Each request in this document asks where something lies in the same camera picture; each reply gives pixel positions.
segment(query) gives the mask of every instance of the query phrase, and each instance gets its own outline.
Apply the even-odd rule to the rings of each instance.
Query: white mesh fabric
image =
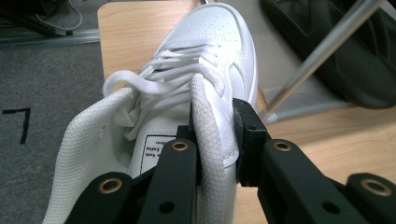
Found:
[[[112,123],[113,115],[125,101],[131,100],[131,94],[131,89],[120,89],[81,112],[69,124],[56,161],[43,223],[64,223],[81,192],[97,176],[125,173],[125,168],[114,159],[113,151],[98,145],[112,144],[112,139],[101,139],[106,131],[104,125]]]
[[[198,223],[224,223],[225,170],[219,130],[205,95],[204,78],[191,80],[192,117],[200,148],[202,181],[199,188]]]

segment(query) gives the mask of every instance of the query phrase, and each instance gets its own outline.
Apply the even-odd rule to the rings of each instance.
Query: white sneaker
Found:
[[[120,81],[127,86],[111,93]],[[123,172],[134,178],[155,166],[163,142],[175,139],[178,125],[188,125],[190,102],[203,167],[199,222],[232,223],[238,158],[233,98],[255,105],[256,94],[256,56],[241,15],[225,4],[196,8],[139,76],[113,74],[105,98],[69,124],[44,223],[64,223],[97,176]]]

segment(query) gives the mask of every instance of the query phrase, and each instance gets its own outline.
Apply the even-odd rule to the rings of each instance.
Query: black tape mark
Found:
[[[20,141],[20,144],[23,145],[26,143],[27,131],[29,130],[30,107],[23,109],[3,110],[3,114],[16,114],[21,112],[25,113],[25,119],[23,121],[23,132]]]

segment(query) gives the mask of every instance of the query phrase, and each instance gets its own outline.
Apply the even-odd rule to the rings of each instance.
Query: black clamp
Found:
[[[337,183],[295,144],[272,139],[250,104],[234,99],[233,108],[240,149],[236,179],[258,188],[269,223],[396,223],[393,183],[371,174]],[[200,171],[190,118],[164,145],[156,167],[135,179],[120,173],[94,179],[66,223],[195,223]]]

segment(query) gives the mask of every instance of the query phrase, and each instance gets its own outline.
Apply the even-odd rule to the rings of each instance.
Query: brass insert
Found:
[[[275,142],[274,147],[277,150],[281,150],[281,151],[290,151],[291,150],[291,146],[285,142]]]
[[[186,142],[175,142],[172,144],[171,148],[176,151],[184,151],[189,147],[189,144]]]
[[[99,185],[99,191],[103,194],[109,194],[116,192],[119,190],[122,186],[122,181],[118,178],[109,178],[104,180],[102,183]]]
[[[392,194],[392,190],[388,186],[374,179],[363,179],[361,185],[368,191],[379,196],[388,197]]]

